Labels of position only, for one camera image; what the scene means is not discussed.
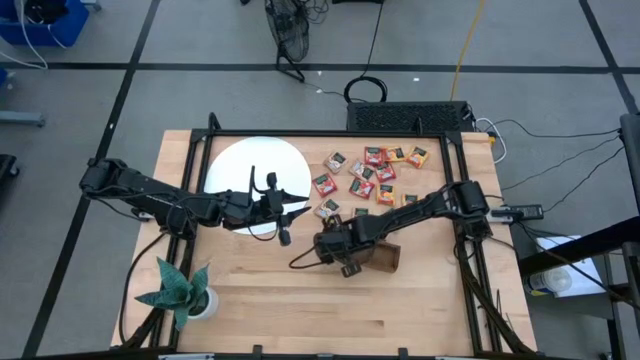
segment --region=wooden table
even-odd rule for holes
[[[165,132],[154,178],[179,186],[189,136],[190,131]],[[211,161],[240,139],[215,137]],[[427,149],[431,156],[422,169],[406,163],[394,164],[398,178],[390,183],[397,187],[398,204],[402,193],[424,196],[445,182],[440,147],[435,139],[283,139],[304,155],[312,177],[327,172],[322,163],[331,150],[353,160],[362,157],[366,145],[400,145],[405,151],[411,145],[419,145]],[[487,135],[465,133],[463,139],[470,178],[481,183],[485,194],[500,195]],[[202,155],[202,150],[199,151],[195,164],[199,164]],[[453,152],[452,161],[457,169]],[[196,166],[191,191],[195,190],[197,172]],[[334,179],[340,190],[331,198],[341,205],[343,218],[351,216],[353,207],[368,207],[373,214],[389,209],[377,205],[375,196],[367,201],[349,194],[347,189],[353,176],[346,169]],[[500,202],[488,201],[493,205]],[[312,189],[309,205],[315,207],[319,202],[319,195]],[[260,344],[265,353],[281,354],[394,355],[399,347],[406,347],[411,355],[472,355],[462,280],[452,254],[454,236],[450,220],[424,221],[391,234],[387,240],[402,246],[396,273],[364,268],[361,274],[348,279],[341,276],[337,264],[307,270],[288,268],[289,261],[309,249],[313,235],[321,229],[320,219],[309,211],[296,219],[290,228],[293,243],[283,248],[277,239],[263,243],[222,228],[200,227],[191,273],[210,263],[209,285],[218,292],[221,302],[218,313],[210,319],[187,324],[178,351],[248,353],[254,344]],[[494,237],[511,243],[507,226],[492,225],[492,229]],[[154,221],[143,224],[135,254],[157,234]],[[155,257],[166,256],[168,242],[165,239],[150,250],[133,273],[125,316],[127,336],[151,310],[133,297],[158,289]],[[499,289],[505,318],[508,316],[523,342],[535,349],[514,252],[489,240],[483,246],[494,300]],[[304,260],[317,261],[313,256]],[[161,344],[168,343],[169,321],[167,316]],[[489,349],[481,312],[479,322],[483,347]],[[113,339],[114,344],[119,343],[115,333]]]

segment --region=white circular plate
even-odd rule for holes
[[[278,177],[278,190],[309,197],[311,171],[304,156],[288,142],[264,136],[238,141],[220,153],[209,168],[204,191],[249,191],[252,165],[256,167],[255,180],[259,190],[267,189],[267,174],[275,172]],[[260,200],[260,194],[254,191],[253,200]],[[284,213],[302,209],[305,205],[306,202],[285,204]],[[275,229],[275,222],[251,227],[255,235],[267,234]],[[250,235],[246,228],[234,231]]]

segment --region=white plant pot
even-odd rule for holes
[[[207,286],[207,295],[209,295],[209,303],[207,307],[198,315],[189,315],[189,320],[201,320],[210,317],[215,314],[218,310],[218,304],[220,303],[220,299],[218,298],[218,294],[210,287]]]

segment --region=floor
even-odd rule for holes
[[[272,70],[275,46],[262,1],[245,7],[238,0],[101,3],[74,47],[41,51],[51,70],[1,64],[11,71],[10,86],[0,90],[1,108],[41,111],[48,123],[0,126],[0,153],[18,156],[22,165],[0,209],[0,358],[96,351],[110,343],[137,224],[100,204],[85,213],[77,183],[90,157],[119,157],[151,173],[163,131],[203,127],[210,111],[224,128],[345,126],[341,97]],[[477,4],[387,0],[370,74],[387,83],[389,101],[448,99]],[[311,25],[303,61],[310,83],[342,91],[360,74],[377,11],[373,4],[333,5],[323,24]],[[471,103],[477,117],[516,119],[537,133],[614,129],[620,115],[637,111],[639,13],[635,0],[487,0],[457,99]],[[2,43],[0,50],[35,59],[28,48]],[[378,94],[358,85],[352,96],[375,100]],[[499,128],[509,150],[498,165],[503,186],[606,138],[534,139],[511,124]],[[548,207],[620,146],[608,143],[506,191],[507,202]],[[635,215],[623,152],[537,226],[586,234]],[[521,255],[532,251],[522,234],[514,237]],[[62,281],[57,301],[48,323],[34,327],[43,298],[56,297],[49,281],[61,254],[70,263],[64,280],[54,277]],[[57,274],[65,264],[58,263]],[[529,300],[541,351],[596,359],[609,350],[604,320]],[[637,353],[634,325],[625,326],[628,351]]]

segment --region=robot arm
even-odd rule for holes
[[[307,207],[283,214],[284,204],[308,198],[276,190],[275,173],[267,175],[269,189],[256,189],[254,168],[251,169],[247,193],[227,190],[215,194],[192,194],[145,176],[127,167],[122,160],[91,159],[88,165],[80,181],[85,197],[101,201],[122,200],[141,212],[151,214],[163,231],[181,239],[195,238],[196,223],[235,230],[275,222],[280,243],[286,246],[291,243],[287,227],[309,210]],[[262,194],[260,200],[252,199],[253,190]]]
[[[357,216],[344,223],[339,215],[332,216],[323,221],[324,229],[314,236],[314,248],[322,263],[339,261],[345,264],[342,274],[350,277],[362,271],[354,255],[371,250],[393,231],[431,218],[445,217],[454,220],[457,231],[466,238],[483,239],[492,235],[485,217],[488,212],[489,205],[478,182],[453,183],[383,215]]]

